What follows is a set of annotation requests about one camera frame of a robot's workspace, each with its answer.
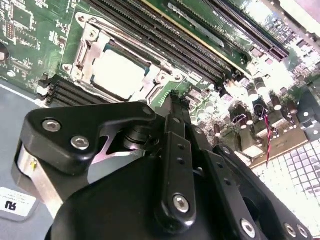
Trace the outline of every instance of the silver screw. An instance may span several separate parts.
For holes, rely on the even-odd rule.
[[[166,79],[167,75],[164,72],[161,72],[157,78],[156,78],[156,82],[157,83],[162,83],[165,79]]]
[[[180,123],[180,120],[178,118],[176,118],[176,117],[174,117],[173,120],[178,124]]]
[[[225,146],[222,148],[222,150],[226,153],[226,154],[230,154],[230,151],[228,148],[226,148]]]
[[[42,127],[52,133],[58,132],[61,129],[61,125],[56,120],[45,120],[42,123]]]
[[[176,76],[174,77],[174,79],[177,80],[177,81],[179,81],[181,78],[182,78],[182,76],[181,76],[180,74],[178,74],[178,75],[176,75]]]
[[[195,131],[198,133],[198,134],[202,134],[202,130],[198,127],[195,127]]]
[[[296,227],[298,228],[298,230],[301,233],[301,235],[304,236],[307,239],[308,238],[307,231],[299,224],[297,224]]]
[[[252,226],[252,224],[248,220],[242,218],[241,221],[240,221],[240,224],[241,224],[241,227],[242,227],[243,231],[250,238],[254,239],[256,237],[256,231],[254,229],[254,226]]]
[[[152,114],[151,110],[148,107],[144,107],[142,110],[148,115]]]
[[[90,37],[93,38],[95,35],[96,35],[96,32],[92,30],[92,31],[90,32]]]
[[[284,224],[284,228],[291,237],[295,238],[297,236],[297,233],[294,230],[294,228],[290,226],[288,223]]]
[[[84,136],[74,136],[71,139],[71,145],[79,150],[86,150],[89,147],[89,141]]]
[[[72,75],[74,80],[80,81],[82,79],[83,73],[79,68],[74,67],[72,69],[71,75]]]
[[[79,22],[83,23],[85,21],[85,17],[84,16],[78,16],[78,20],[79,20]]]
[[[187,213],[189,211],[189,203],[184,196],[175,195],[173,197],[173,204],[181,213]]]

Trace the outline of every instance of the electrolytic capacitor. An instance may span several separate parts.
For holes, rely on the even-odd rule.
[[[256,91],[259,95],[261,95],[264,99],[266,99],[266,97],[268,97],[268,89],[266,87],[266,84],[264,82],[264,80],[261,78],[261,79],[258,79],[255,83],[255,88],[256,88]]]
[[[208,101],[206,104],[205,104],[205,111],[208,113],[208,114],[213,114],[215,112],[215,107],[214,107],[214,103],[212,101]]]
[[[215,124],[215,125],[213,126],[213,130],[214,130],[214,135],[215,135],[216,137],[220,137],[220,135],[221,135],[221,130],[220,130],[220,126],[219,126],[218,124]]]
[[[198,122],[198,118],[196,116],[191,116],[190,120],[191,120],[191,123],[194,125]]]
[[[200,120],[203,120],[206,118],[206,111],[203,108],[200,108],[197,113],[198,113],[198,118]]]
[[[251,114],[251,112],[246,112],[245,113],[245,115],[246,115],[246,118],[245,118],[245,120],[246,120],[246,124],[247,125],[252,125],[252,124],[254,124],[254,121],[253,121],[253,119],[252,119],[252,114]]]
[[[248,89],[248,96],[252,102],[258,100],[259,95],[255,87]]]
[[[10,57],[10,53],[8,48],[3,43],[0,42],[0,63],[2,61],[9,59],[9,57]]]
[[[292,100],[288,101],[288,103],[286,104],[286,107],[288,108],[289,113],[291,113],[291,114],[298,113],[297,106],[294,101],[292,101]]]
[[[274,110],[276,110],[276,111],[281,110],[282,106],[281,106],[280,100],[277,96],[273,96],[271,98],[271,102],[272,102]]]
[[[246,129],[247,128],[246,120],[245,119],[240,120],[239,125],[241,129]]]
[[[218,145],[219,143],[220,143],[220,139],[217,136],[215,136],[213,138],[213,146]]]

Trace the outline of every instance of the white label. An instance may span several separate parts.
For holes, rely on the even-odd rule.
[[[0,210],[2,211],[26,217],[36,200],[33,196],[0,187]]]

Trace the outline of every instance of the motherboard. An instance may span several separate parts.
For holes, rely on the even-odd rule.
[[[279,1],[0,0],[0,79],[40,106],[156,110],[179,90],[214,144],[244,119],[259,123],[255,101],[272,113],[319,78],[309,31]]]

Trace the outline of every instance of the green circuit board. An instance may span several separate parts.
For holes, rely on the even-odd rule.
[[[141,0],[163,14],[204,45],[218,53],[224,60],[232,63],[244,73],[250,73],[246,64],[241,64],[241,56],[236,50],[221,49],[212,39],[190,25],[183,17],[168,9],[168,1]],[[193,12],[201,15],[221,34],[231,39],[241,48],[249,51],[252,47],[246,37],[234,31],[229,23],[212,14],[201,0],[179,0]],[[316,63],[320,57],[311,48],[300,49],[292,41],[292,31],[261,2],[255,0],[232,0],[233,4],[255,20],[270,35],[282,43],[289,51],[289,57],[281,64],[281,70],[265,67],[258,70],[261,75],[272,77],[282,74],[290,75],[299,81],[319,73]],[[58,74],[67,78],[69,75],[62,69],[63,64],[72,64],[79,47],[83,29],[75,21],[75,14],[82,12],[92,16],[106,18],[84,0],[1,0],[0,1],[0,42],[7,47],[10,58],[0,63],[0,77],[24,90],[35,93],[37,82],[43,73],[49,76]],[[178,88],[185,92],[190,88],[188,81],[170,82],[154,99],[152,105],[160,106],[171,89]]]

